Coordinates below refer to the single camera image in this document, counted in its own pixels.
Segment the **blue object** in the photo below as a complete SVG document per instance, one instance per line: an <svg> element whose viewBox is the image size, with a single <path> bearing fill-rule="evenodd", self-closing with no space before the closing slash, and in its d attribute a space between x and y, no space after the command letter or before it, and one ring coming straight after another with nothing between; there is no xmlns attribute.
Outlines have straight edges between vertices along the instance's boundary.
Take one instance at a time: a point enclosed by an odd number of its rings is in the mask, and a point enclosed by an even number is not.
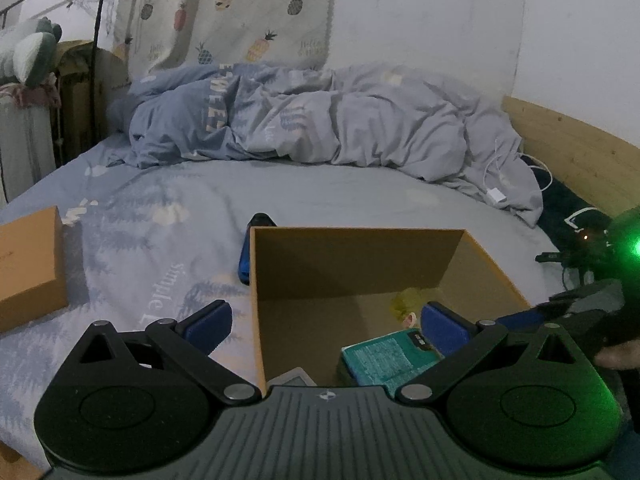
<svg viewBox="0 0 640 480"><path fill-rule="evenodd" d="M249 285L249 274L251 273L250 240L252 227L276 227L276 224L265 213L256 213L247 224L242 251L240 251L240 261L238 262L238 278L245 285Z"/></svg>
<svg viewBox="0 0 640 480"><path fill-rule="evenodd" d="M249 285L249 274L251 273L251 261L249 259L249 229L246 230L244 242L242 243L242 251L240 252L240 261L238 262L238 278L241 283Z"/></svg>
<svg viewBox="0 0 640 480"><path fill-rule="evenodd" d="M474 334L469 332L471 323L446 309L435 301L430 301L420 314L422 334L444 357L467 344Z"/></svg>
<svg viewBox="0 0 640 480"><path fill-rule="evenodd" d="M178 323L175 331L203 354L209 355L231 334L232 325L231 306L226 301L216 300Z"/></svg>
<svg viewBox="0 0 640 480"><path fill-rule="evenodd" d="M545 316L536 308L530 308L516 314L499 317L496 323L503 324L509 330L518 330L527 326L541 325L545 322Z"/></svg>

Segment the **stuffed toy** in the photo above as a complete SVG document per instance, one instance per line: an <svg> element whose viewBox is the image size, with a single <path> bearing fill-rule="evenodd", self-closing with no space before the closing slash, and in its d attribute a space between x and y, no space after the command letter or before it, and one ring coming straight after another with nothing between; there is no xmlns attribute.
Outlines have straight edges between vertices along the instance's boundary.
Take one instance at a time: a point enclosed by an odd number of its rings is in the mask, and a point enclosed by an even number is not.
<svg viewBox="0 0 640 480"><path fill-rule="evenodd" d="M47 18L32 18L0 30L0 85L34 88L53 69L62 28Z"/></svg>

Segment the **hand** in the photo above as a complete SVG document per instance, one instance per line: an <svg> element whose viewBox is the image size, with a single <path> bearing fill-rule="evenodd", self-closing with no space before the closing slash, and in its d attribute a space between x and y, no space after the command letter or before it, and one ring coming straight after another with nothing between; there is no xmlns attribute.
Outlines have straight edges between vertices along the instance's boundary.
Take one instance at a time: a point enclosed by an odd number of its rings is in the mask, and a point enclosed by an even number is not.
<svg viewBox="0 0 640 480"><path fill-rule="evenodd" d="M593 359L594 364L613 370L640 368L640 339L603 348Z"/></svg>

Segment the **wooden bed frame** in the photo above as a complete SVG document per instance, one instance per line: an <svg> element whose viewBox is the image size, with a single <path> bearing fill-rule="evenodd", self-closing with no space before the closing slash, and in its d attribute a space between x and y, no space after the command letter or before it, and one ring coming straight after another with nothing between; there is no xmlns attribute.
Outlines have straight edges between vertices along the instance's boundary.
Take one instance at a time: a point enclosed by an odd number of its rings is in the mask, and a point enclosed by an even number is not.
<svg viewBox="0 0 640 480"><path fill-rule="evenodd" d="M610 216L640 204L640 149L553 110L505 97L502 109L554 178ZM37 480L42 473L0 442L0 480Z"/></svg>

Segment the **black metal frame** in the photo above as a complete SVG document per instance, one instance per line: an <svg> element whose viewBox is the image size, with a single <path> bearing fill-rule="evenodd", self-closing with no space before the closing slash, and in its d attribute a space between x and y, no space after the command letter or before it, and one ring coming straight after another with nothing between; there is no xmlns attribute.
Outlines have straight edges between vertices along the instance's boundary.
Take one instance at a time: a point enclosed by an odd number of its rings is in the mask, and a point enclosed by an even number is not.
<svg viewBox="0 0 640 480"><path fill-rule="evenodd" d="M18 5L20 5L21 3L23 3L26 0L17 0L14 3L12 3L10 6L5 7L4 9L0 10L0 16L2 16L2 27L1 28L5 28L6 27L6 17L8 12L13 9L14 7L17 7ZM98 12L96 14L95 17L95 27L94 27L94 44L92 45L92 49L91 49L91 63L89 65L89 106L91 108L90 110L90 119L91 119L91 141L92 144L95 144L95 141L97 140L97 123L96 123L96 119L95 119L95 58L96 55L98 53L98 34L100 32L100 22L102 21L102 6L104 4L104 0L99 0L98 1Z"/></svg>

